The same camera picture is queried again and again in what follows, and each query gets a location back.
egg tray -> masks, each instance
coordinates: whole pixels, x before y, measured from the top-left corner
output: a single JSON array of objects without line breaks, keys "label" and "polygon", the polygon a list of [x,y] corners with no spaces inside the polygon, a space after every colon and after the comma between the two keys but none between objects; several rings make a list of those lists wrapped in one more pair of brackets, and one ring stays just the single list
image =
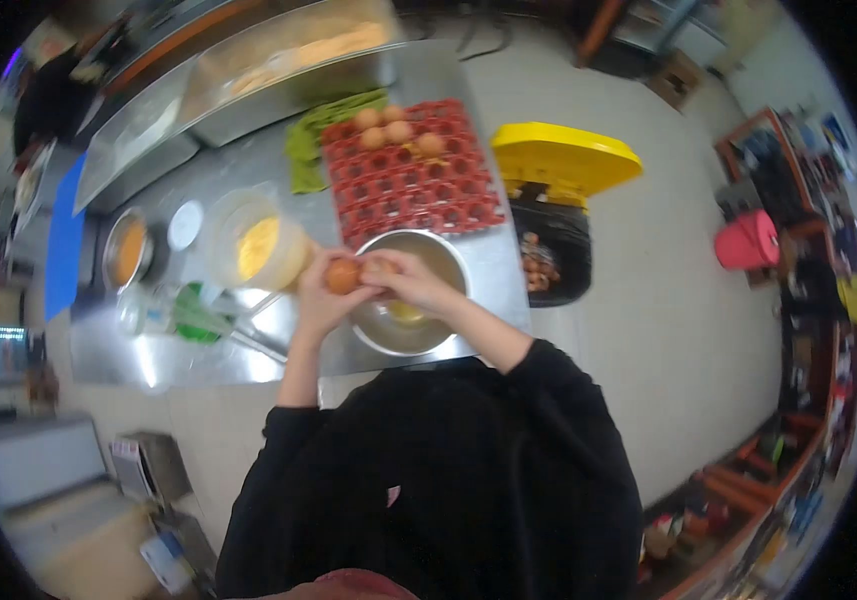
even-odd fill
[{"label": "egg tray", "polygon": [[[462,103],[422,102],[406,108],[405,115],[414,136],[403,146],[363,150],[361,133],[350,121],[322,131],[322,155],[345,245],[358,250],[394,230],[464,234],[505,222]],[[413,153],[414,139],[429,132],[445,145],[438,158]]]}]

metal pot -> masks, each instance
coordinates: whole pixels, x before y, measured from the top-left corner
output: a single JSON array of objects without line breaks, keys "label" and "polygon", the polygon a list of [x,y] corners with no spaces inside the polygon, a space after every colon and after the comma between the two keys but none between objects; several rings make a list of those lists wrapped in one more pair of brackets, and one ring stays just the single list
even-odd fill
[{"label": "metal pot", "polygon": [[[128,281],[116,281],[114,271],[122,236],[129,227],[136,223],[141,224],[145,230],[145,235],[141,239],[141,248],[138,251],[138,260]],[[105,279],[105,286],[110,290],[122,292],[128,286],[132,285],[132,283],[140,282],[145,277],[149,267],[152,266],[152,258],[154,256],[155,242],[152,241],[152,236],[148,232],[148,224],[145,222],[145,217],[142,216],[141,211],[137,208],[129,208],[111,226],[108,240],[105,242],[105,253],[102,256],[102,276]]]},{"label": "metal pot", "polygon": [[[421,229],[399,229],[375,236],[355,254],[373,250],[398,250],[422,258],[443,282],[463,294],[469,294],[468,269],[455,246],[442,237]],[[421,356],[434,352],[454,337],[455,332],[440,320],[426,316],[399,319],[391,302],[367,302],[351,313],[352,330],[371,348],[390,356]]]}]

tiled floor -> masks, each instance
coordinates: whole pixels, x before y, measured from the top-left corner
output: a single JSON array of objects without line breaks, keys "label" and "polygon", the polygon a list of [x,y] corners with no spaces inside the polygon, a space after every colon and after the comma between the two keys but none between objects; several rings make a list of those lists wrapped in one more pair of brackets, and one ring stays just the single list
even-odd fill
[{"label": "tiled floor", "polygon": [[[494,40],[482,30],[468,52]],[[570,306],[533,311],[533,325],[603,386],[647,503],[728,450],[776,404],[774,290],[749,290],[711,251],[721,225],[712,192],[724,182],[711,142],[744,115],[712,78],[679,114],[640,83],[575,70],[570,61],[554,33],[524,24],[507,50],[465,67],[483,135],[502,123],[542,120],[620,139],[644,164],[643,176],[591,199],[590,292]],[[64,405],[93,414],[103,444],[135,426],[172,432],[195,487],[191,509],[220,548],[277,385],[157,396],[76,385],[66,327],[62,314],[49,328]],[[323,407],[374,375],[323,380]]]}]

eggshell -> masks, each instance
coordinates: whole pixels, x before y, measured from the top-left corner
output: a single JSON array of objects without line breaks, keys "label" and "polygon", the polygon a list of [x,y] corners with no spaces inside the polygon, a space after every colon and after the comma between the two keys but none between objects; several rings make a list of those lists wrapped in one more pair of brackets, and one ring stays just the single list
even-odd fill
[{"label": "eggshell", "polygon": [[358,263],[350,258],[336,258],[325,271],[325,283],[332,294],[350,294],[358,287]]},{"label": "eggshell", "polygon": [[394,121],[385,126],[385,136],[393,144],[404,144],[412,138],[412,126],[406,121]]},{"label": "eggshell", "polygon": [[423,133],[416,140],[415,145],[418,147],[422,156],[429,159],[440,157],[445,151],[445,142],[436,133]]},{"label": "eggshell", "polygon": [[365,150],[378,150],[385,145],[385,132],[380,126],[373,126],[362,132],[360,141]]},{"label": "eggshell", "polygon": [[355,128],[360,132],[381,125],[381,115],[374,108],[363,108],[355,115]]},{"label": "eggshell", "polygon": [[381,112],[381,116],[385,119],[385,123],[392,123],[393,121],[404,121],[405,110],[401,106],[389,104],[385,107],[385,110]]},{"label": "eggshell", "polygon": [[395,273],[399,272],[398,265],[387,258],[369,258],[362,263],[363,273]]}]

black garbage bag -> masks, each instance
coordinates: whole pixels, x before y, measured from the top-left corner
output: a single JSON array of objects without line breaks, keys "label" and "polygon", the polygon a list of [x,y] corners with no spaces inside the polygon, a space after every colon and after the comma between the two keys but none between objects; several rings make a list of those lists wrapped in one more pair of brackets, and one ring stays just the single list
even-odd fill
[{"label": "black garbage bag", "polygon": [[524,234],[538,235],[539,243],[551,251],[560,277],[546,291],[528,293],[532,308],[569,305],[591,286],[589,218],[579,207],[538,201],[546,188],[544,183],[526,183],[509,202],[518,243]]}]

